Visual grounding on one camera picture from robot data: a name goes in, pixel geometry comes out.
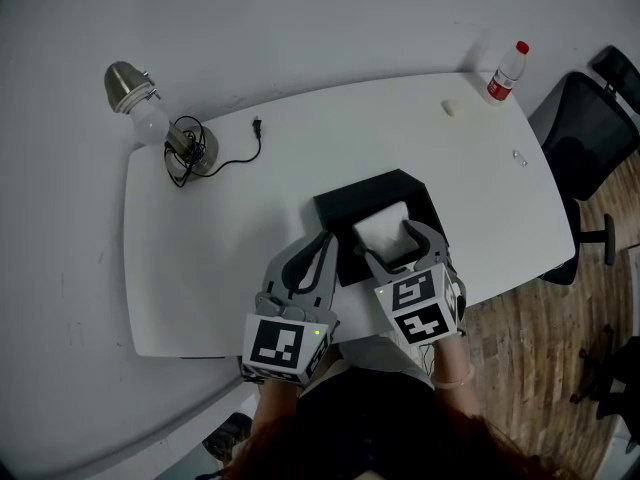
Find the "bottle label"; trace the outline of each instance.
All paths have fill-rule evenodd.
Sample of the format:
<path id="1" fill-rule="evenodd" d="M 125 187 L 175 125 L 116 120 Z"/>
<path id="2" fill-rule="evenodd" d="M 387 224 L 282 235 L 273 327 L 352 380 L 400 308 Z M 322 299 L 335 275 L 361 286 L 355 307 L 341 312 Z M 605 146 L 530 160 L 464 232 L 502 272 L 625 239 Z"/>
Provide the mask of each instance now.
<path id="1" fill-rule="evenodd" d="M 496 69 L 496 73 L 487 86 L 487 91 L 489 91 L 489 94 L 491 94 L 494 99 L 504 101 L 507 96 L 509 96 L 515 83 L 515 80 L 511 80 L 511 78 L 506 76 L 502 71 Z"/>

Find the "plastic bottle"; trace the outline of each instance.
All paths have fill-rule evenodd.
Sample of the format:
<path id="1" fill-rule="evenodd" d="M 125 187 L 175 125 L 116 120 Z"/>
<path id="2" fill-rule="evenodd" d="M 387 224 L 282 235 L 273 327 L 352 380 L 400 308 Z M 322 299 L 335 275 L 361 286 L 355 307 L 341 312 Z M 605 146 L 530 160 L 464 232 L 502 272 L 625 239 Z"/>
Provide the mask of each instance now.
<path id="1" fill-rule="evenodd" d="M 493 78 L 487 85 L 486 100 L 492 105 L 500 105 L 513 89 L 518 79 L 524 72 L 527 62 L 529 45 L 523 41 L 518 41 L 515 48 L 512 48 L 500 62 Z"/>

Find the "light bulb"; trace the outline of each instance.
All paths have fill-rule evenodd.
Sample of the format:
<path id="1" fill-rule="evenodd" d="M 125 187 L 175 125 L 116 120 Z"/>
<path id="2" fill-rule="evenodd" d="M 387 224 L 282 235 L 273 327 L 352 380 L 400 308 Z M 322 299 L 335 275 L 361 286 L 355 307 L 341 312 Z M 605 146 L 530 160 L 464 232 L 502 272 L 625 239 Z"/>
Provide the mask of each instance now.
<path id="1" fill-rule="evenodd" d="M 169 118 L 148 100 L 142 99 L 129 111 L 140 142 L 161 144 L 169 133 Z"/>

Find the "black box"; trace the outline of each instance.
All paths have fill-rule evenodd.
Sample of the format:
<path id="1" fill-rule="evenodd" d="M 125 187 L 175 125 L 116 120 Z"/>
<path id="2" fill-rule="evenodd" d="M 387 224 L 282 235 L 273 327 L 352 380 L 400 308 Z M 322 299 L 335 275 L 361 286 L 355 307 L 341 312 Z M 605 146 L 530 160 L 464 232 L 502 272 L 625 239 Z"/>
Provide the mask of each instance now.
<path id="1" fill-rule="evenodd" d="M 338 239 L 338 278 L 342 286 L 372 277 L 364 256 L 356 254 L 359 242 L 353 225 L 394 203 L 404 201 L 411 220 L 427 224 L 447 239 L 424 183 L 400 169 L 315 196 L 313 201 L 322 227 Z M 414 251 L 389 266 L 400 267 L 419 257 L 420 251 Z"/>

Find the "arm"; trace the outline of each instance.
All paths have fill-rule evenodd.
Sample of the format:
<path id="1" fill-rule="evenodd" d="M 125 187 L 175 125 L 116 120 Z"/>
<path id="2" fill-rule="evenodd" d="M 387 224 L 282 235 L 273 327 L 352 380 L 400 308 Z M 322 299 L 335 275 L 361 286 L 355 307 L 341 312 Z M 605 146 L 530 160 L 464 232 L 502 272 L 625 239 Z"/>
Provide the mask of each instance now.
<path id="1" fill-rule="evenodd" d="M 469 358 L 465 352 L 462 338 L 457 334 L 448 336 L 435 343 L 434 378 L 438 382 L 456 383 L 469 375 Z M 479 416 L 480 405 L 471 383 L 453 389 L 438 389 L 436 394 L 448 406 L 467 416 Z"/>
<path id="2" fill-rule="evenodd" d="M 297 399 L 298 387 L 295 384 L 274 379 L 265 380 L 251 425 L 251 435 L 281 416 L 293 416 L 296 413 Z"/>

